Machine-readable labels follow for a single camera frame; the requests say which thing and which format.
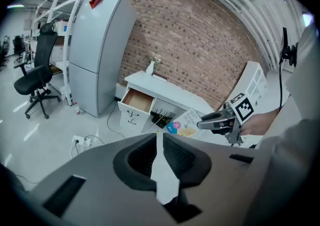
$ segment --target red magnet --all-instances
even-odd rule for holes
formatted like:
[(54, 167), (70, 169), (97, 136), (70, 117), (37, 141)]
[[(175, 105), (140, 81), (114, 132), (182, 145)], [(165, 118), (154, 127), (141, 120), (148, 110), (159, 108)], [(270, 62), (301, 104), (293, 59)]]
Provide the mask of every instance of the red magnet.
[(91, 0), (89, 3), (90, 3), (90, 6), (91, 6), (91, 9), (94, 9), (99, 3), (101, 3), (103, 0)]

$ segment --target electrical cable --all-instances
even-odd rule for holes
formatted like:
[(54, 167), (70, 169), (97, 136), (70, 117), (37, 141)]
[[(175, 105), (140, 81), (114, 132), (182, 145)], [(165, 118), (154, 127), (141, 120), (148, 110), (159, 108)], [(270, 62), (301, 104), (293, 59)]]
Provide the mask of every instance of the electrical cable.
[(36, 181), (36, 182), (33, 182), (33, 181), (29, 181), (26, 177), (24, 177), (24, 176), (22, 176), (22, 175), (20, 175), (20, 174), (16, 174), (16, 173), (14, 173), (17, 177), (21, 177), (21, 178), (23, 178), (23, 179), (25, 179), (27, 182), (29, 182), (29, 183), (31, 183), (31, 184), (38, 184), (39, 182), (38, 181)]
[(113, 107), (113, 109), (112, 109), (112, 111), (111, 111), (111, 113), (110, 113), (110, 115), (109, 115), (109, 117), (108, 117), (108, 119), (107, 119), (107, 121), (106, 121), (106, 126), (109, 128), (109, 130), (110, 130), (111, 132), (114, 132), (114, 133), (116, 133), (116, 131), (112, 130), (112, 129), (109, 127), (109, 119), (110, 119), (112, 113), (114, 112), (116, 106), (117, 106), (117, 103), (114, 104), (114, 107)]
[(74, 142), (71, 143), (71, 148), (70, 148), (71, 159), (73, 159), (73, 156), (72, 156), (72, 150), (74, 149), (74, 147), (72, 148), (73, 145), (74, 145)]
[(282, 108), (282, 98), (283, 98), (283, 94), (282, 94), (282, 77), (281, 77), (281, 63), (282, 63), (282, 60), (280, 59), (280, 62), (279, 62), (280, 105), (279, 105), (278, 113), (280, 112), (280, 110)]
[(76, 152), (78, 153), (78, 155), (79, 155), (79, 151), (78, 151), (78, 148), (77, 148), (77, 141), (75, 141), (75, 149), (76, 149)]
[(89, 136), (93, 136), (93, 137), (99, 139), (102, 142), (102, 144), (104, 144), (104, 142), (99, 137), (97, 137), (95, 135), (87, 135), (86, 137), (84, 137), (84, 140), (86, 140)]
[[(151, 129), (152, 129), (163, 117), (164, 117), (164, 115), (163, 115), (157, 122), (155, 122), (148, 131), (139, 133), (138, 135), (141, 135), (141, 134), (145, 134), (145, 133), (150, 132)], [(128, 131), (115, 132), (113, 135), (111, 135), (111, 137), (109, 138), (109, 140), (108, 140), (108, 142), (106, 143), (106, 145), (111, 141), (111, 139), (112, 139), (112, 137), (113, 137), (114, 135), (119, 134), (119, 133), (122, 133), (122, 132), (128, 132)]]

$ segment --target white refrigerator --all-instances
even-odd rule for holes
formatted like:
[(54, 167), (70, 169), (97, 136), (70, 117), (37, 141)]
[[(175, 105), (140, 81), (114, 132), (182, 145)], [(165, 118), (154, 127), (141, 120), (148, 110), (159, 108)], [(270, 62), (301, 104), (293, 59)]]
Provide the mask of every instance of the white refrigerator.
[(73, 102), (98, 116), (115, 98), (124, 51), (137, 15), (128, 0), (103, 0), (94, 9), (84, 0), (70, 43)]

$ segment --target black office chair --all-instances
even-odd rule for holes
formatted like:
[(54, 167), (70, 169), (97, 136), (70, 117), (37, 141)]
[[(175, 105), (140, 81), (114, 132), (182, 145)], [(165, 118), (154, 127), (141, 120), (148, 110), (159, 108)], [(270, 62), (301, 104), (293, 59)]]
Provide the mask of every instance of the black office chair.
[(22, 61), (22, 53), (24, 51), (26, 51), (24, 43), (23, 43), (23, 39), (21, 38), (21, 36), (16, 36), (13, 39), (13, 52), (14, 55), (18, 55), (19, 57), (14, 61), (14, 63), (16, 62), (21, 62)]
[(27, 74), (24, 68), (24, 65), (27, 62), (22, 62), (14, 67), (21, 67), (22, 72), (24, 74), (23, 77), (21, 77), (14, 83), (16, 91), (22, 95), (32, 95), (30, 96), (29, 100), (32, 103), (25, 111), (25, 116), (27, 119), (30, 118), (28, 112), (31, 108), (35, 106), (36, 103), (40, 102), (44, 117), (45, 119), (48, 119), (49, 116), (45, 112), (42, 100), (57, 99), (58, 102), (60, 102), (59, 96), (45, 96), (45, 94), (49, 94), (51, 92), (50, 90), (45, 90), (41, 94), (39, 93), (39, 89), (43, 89), (43, 87), (46, 86), (46, 83), (50, 82), (53, 76), (49, 65), (49, 59), (51, 51), (56, 42), (57, 36), (58, 34), (53, 31), (52, 23), (47, 23), (43, 25), (40, 29), (40, 35), (37, 39), (37, 47), (34, 58), (34, 68), (30, 70)]

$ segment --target tiled floor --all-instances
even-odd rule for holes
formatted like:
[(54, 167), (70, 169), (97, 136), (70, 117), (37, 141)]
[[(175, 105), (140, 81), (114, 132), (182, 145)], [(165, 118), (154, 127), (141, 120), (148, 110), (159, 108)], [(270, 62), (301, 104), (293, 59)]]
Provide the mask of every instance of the tiled floor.
[[(113, 133), (107, 128), (107, 119), (115, 102), (99, 118), (95, 118), (85, 112), (76, 115), (73, 106), (64, 105), (63, 102), (58, 103), (56, 99), (44, 100), (43, 105), (50, 118), (46, 120), (40, 105), (36, 105), (30, 111), (31, 118), (28, 120), (24, 112), (29, 105), (29, 98), (20, 95), (14, 89), (15, 80), (23, 74), (19, 68), (13, 69), (13, 58), (7, 65), (7, 68), (0, 71), (0, 155), (1, 162), (7, 161), (8, 168), (14, 173), (23, 175), (30, 181), (39, 182), (71, 159), (70, 149), (74, 135), (85, 137), (93, 134), (104, 142), (109, 140)], [(53, 88), (51, 90), (52, 95), (56, 95), (56, 90)], [(117, 132), (123, 131), (119, 121), (120, 111), (116, 106), (109, 120), (110, 128)], [(153, 123), (149, 120), (143, 132), (148, 131), (152, 125)], [(165, 132), (157, 126), (154, 126), (150, 132), (157, 131)], [(135, 134), (124, 132), (123, 135), (127, 138)], [(121, 139), (121, 136), (115, 135), (110, 142)], [(199, 139), (219, 144), (225, 143), (222, 136), (213, 138), (210, 131)], [(152, 166), (152, 179), (158, 183), (159, 200), (166, 203), (177, 193), (179, 181), (164, 159), (161, 134), (158, 135), (157, 146), (158, 156)], [(21, 181), (26, 189), (32, 189), (35, 186), (23, 178)]]

